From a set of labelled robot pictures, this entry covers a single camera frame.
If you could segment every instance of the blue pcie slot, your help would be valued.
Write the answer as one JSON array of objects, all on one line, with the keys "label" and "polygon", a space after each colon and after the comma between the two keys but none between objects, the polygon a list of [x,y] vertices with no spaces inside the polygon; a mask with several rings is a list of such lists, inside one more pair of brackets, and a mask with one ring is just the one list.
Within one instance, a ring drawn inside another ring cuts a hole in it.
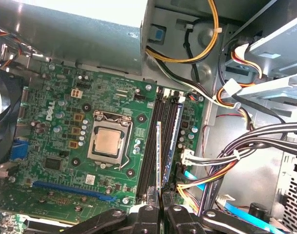
[{"label": "blue pcie slot", "polygon": [[94,191],[72,188],[72,187],[67,187],[64,185],[52,184],[52,183],[47,183],[47,182],[43,182],[43,181],[39,181],[39,180],[35,181],[33,183],[33,187],[56,189],[56,190],[60,190],[63,192],[68,192],[68,193],[97,197],[99,200],[102,200],[102,201],[115,201],[117,199],[116,196],[107,196],[102,193],[98,193],[98,192],[94,192]]},{"label": "blue pcie slot", "polygon": [[172,132],[172,137],[171,137],[170,149],[169,149],[169,152],[167,155],[166,166],[164,168],[163,176],[162,176],[162,186],[164,186],[165,183],[168,182],[168,180],[169,180],[174,151],[175,151],[176,144],[177,144],[179,127],[180,127],[182,114],[183,114],[183,104],[184,104],[184,101],[183,101],[183,103],[178,103],[175,124],[173,127],[173,132]]}]

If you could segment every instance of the black fan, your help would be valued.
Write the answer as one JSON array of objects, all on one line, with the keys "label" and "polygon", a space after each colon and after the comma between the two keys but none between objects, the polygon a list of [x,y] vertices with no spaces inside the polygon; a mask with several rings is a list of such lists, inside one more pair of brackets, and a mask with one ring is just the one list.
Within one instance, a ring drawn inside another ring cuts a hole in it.
[{"label": "black fan", "polygon": [[22,90],[21,77],[0,70],[0,164],[10,157]]}]

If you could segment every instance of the ram slot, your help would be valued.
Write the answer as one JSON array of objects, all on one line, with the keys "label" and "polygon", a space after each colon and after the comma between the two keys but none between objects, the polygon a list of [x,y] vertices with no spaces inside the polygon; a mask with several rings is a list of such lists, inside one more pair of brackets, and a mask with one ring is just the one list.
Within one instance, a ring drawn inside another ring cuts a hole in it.
[{"label": "ram slot", "polygon": [[159,96],[155,102],[152,121],[146,141],[145,153],[143,157],[142,167],[139,174],[139,182],[137,188],[137,198],[141,199],[147,193],[150,175],[154,174],[154,165],[156,164],[156,123],[161,121],[165,103]]},{"label": "ram slot", "polygon": [[170,150],[171,146],[171,134],[173,132],[173,126],[176,120],[176,112],[178,108],[178,100],[176,98],[171,100],[171,104],[168,109],[167,113],[167,120],[165,125],[162,127],[164,129],[163,134],[162,134],[162,158],[161,158],[161,171],[162,173],[164,172],[165,166],[166,166],[166,158],[168,155],[168,152]]},{"label": "ram slot", "polygon": [[178,132],[179,132],[179,127],[182,119],[182,113],[183,113],[183,105],[185,102],[185,97],[180,97],[178,100],[178,104],[176,105],[176,111],[173,115],[174,117],[174,122],[172,122],[171,126],[171,137],[169,138],[170,142],[170,147],[167,149],[167,152],[163,155],[164,160],[162,164],[165,163],[164,168],[163,168],[163,177],[162,177],[162,187],[168,182],[169,176],[170,176],[170,171],[172,167],[172,161],[174,157],[174,151],[176,148],[176,143],[177,143],[177,138],[178,138]]}]

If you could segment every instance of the cable tie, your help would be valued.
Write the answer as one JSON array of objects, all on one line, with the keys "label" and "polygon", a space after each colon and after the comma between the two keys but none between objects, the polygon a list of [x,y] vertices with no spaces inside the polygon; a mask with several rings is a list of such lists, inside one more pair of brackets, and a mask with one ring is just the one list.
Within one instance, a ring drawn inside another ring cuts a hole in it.
[{"label": "cable tie", "polygon": [[221,32],[222,32],[222,28],[216,28],[216,29],[215,29],[215,32],[216,32],[216,33],[221,33]]},{"label": "cable tie", "polygon": [[185,28],[186,29],[193,29],[193,25],[191,24],[191,23],[187,23],[186,25],[185,25]]},{"label": "cable tie", "polygon": [[238,150],[234,150],[233,151],[233,154],[234,154],[234,156],[236,156],[236,158],[237,158],[238,161],[241,159]]},{"label": "cable tie", "polygon": [[229,79],[229,81],[225,83],[223,88],[229,96],[233,96],[239,90],[241,90],[241,86],[233,78]]}]

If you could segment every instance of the white cable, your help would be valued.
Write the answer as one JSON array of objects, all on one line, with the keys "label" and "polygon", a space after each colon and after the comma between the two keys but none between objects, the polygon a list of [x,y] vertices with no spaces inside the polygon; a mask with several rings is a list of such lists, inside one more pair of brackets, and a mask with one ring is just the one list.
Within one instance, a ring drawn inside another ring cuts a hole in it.
[{"label": "white cable", "polygon": [[223,104],[220,104],[220,103],[218,103],[218,102],[216,102],[216,101],[214,101],[211,97],[209,97],[209,96],[207,96],[205,93],[203,93],[199,88],[197,88],[197,87],[195,87],[195,86],[193,86],[193,85],[191,85],[191,84],[188,84],[188,83],[185,83],[185,82],[183,82],[183,81],[180,81],[180,80],[177,80],[177,79],[175,79],[174,77],[172,77],[170,74],[168,74],[160,65],[159,65],[159,63],[156,61],[156,59],[154,58],[154,57],[152,57],[148,52],[146,52],[146,54],[155,62],[155,64],[157,64],[157,66],[159,67],[159,69],[169,78],[169,79],[172,79],[172,80],[174,80],[175,82],[178,82],[178,83],[180,83],[180,84],[183,84],[183,85],[185,85],[185,86],[188,86],[188,87],[190,87],[191,89],[194,89],[194,90],[196,90],[198,93],[200,93],[202,96],[204,96],[206,99],[208,99],[210,102],[212,102],[213,104],[215,104],[215,105],[218,105],[218,106],[221,106],[221,107],[225,107],[225,108],[227,108],[227,109],[235,109],[236,108],[236,106],[234,105],[234,106],[226,106],[226,105],[223,105]]}]

